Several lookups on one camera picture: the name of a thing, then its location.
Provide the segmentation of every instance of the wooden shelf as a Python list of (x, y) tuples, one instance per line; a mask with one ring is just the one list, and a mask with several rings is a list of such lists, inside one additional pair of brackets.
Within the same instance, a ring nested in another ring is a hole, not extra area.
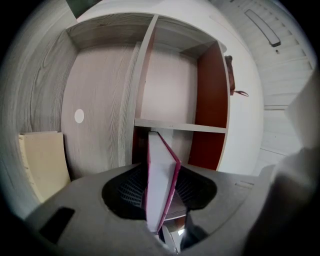
[(153, 18), (147, 13), (116, 13), (96, 17), (66, 31), (80, 49), (112, 44), (141, 42)]
[(175, 123), (157, 120), (147, 120), (135, 118), (134, 125), (138, 127), (150, 127), (150, 128), (164, 128), (173, 130), (193, 131), (193, 132), (206, 132), (206, 133), (218, 133), (225, 134), (227, 129), (213, 126), (205, 126), (190, 123)]

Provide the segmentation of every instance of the wood grain panel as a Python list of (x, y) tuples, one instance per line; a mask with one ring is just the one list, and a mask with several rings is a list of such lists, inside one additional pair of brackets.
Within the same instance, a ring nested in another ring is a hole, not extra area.
[(155, 47), (150, 56), (140, 118), (194, 124), (196, 100), (196, 60)]
[(141, 95), (143, 94), (144, 88), (142, 87), (144, 87), (144, 84), (146, 82), (146, 72), (149, 65), (150, 49), (153, 44), (153, 35), (157, 19), (158, 15), (154, 15), (144, 35), (133, 69), (132, 80), (129, 85), (129, 93), (126, 98), (127, 105), (130, 107), (127, 107), (127, 109), (125, 110), (126, 115), (122, 119), (122, 122), (126, 124), (126, 129), (123, 137), (127, 144), (123, 144), (121, 150), (125, 152), (125, 162), (127, 164), (131, 164), (132, 160), (134, 159), (133, 150), (135, 148), (135, 145), (133, 143), (136, 134), (134, 132), (134, 127), (135, 115), (137, 111), (137, 99), (139, 99), (139, 97), (141, 97)]
[(197, 71), (195, 124), (226, 128), (228, 84), (218, 42), (198, 59)]
[[(133, 128), (133, 123), (122, 120), (132, 108), (127, 99), (139, 48), (139, 43), (94, 47), (81, 51), (74, 62), (64, 91), (61, 128), (75, 178), (128, 164), (123, 140), (128, 138), (126, 125)], [(84, 112), (82, 123), (75, 121), (77, 109)]]
[(153, 18), (146, 13), (116, 13), (80, 22), (67, 29), (80, 48), (142, 41)]
[(75, 23), (64, 0), (46, 1), (21, 28), (1, 67), (1, 188), (21, 218), (39, 201), (28, 183), (18, 135), (61, 131), (63, 92), (77, 55), (65, 28)]
[(155, 25), (156, 25), (157, 20), (158, 20), (158, 16), (155, 15), (149, 25), (148, 33), (146, 33), (145, 38), (144, 38), (144, 43), (145, 43), (145, 45), (147, 45), (147, 48), (146, 48), (146, 52), (145, 52), (145, 56), (144, 56), (144, 60), (143, 60), (143, 64), (142, 64), (142, 69), (141, 69), (141, 73), (140, 73), (140, 81), (139, 81), (138, 91), (137, 91), (137, 96), (136, 96), (136, 105), (135, 105), (135, 116), (136, 117), (141, 116), (142, 102), (143, 102), (143, 97), (144, 97), (144, 92), (145, 92), (145, 85), (146, 85), (146, 78), (147, 78), (147, 73), (148, 73), (148, 68), (149, 68), (150, 56), (151, 56), (152, 49), (154, 47)]
[(165, 121), (154, 121), (136, 118), (134, 120), (135, 126), (140, 127), (152, 127), (152, 128), (164, 128), (164, 129), (174, 129), (182, 131), (193, 131), (193, 132), (207, 132), (207, 133), (226, 133), (226, 128), (204, 126), (198, 124), (190, 123), (176, 123), (176, 122), (165, 122)]
[(195, 131), (188, 164), (217, 170), (224, 142), (223, 133)]

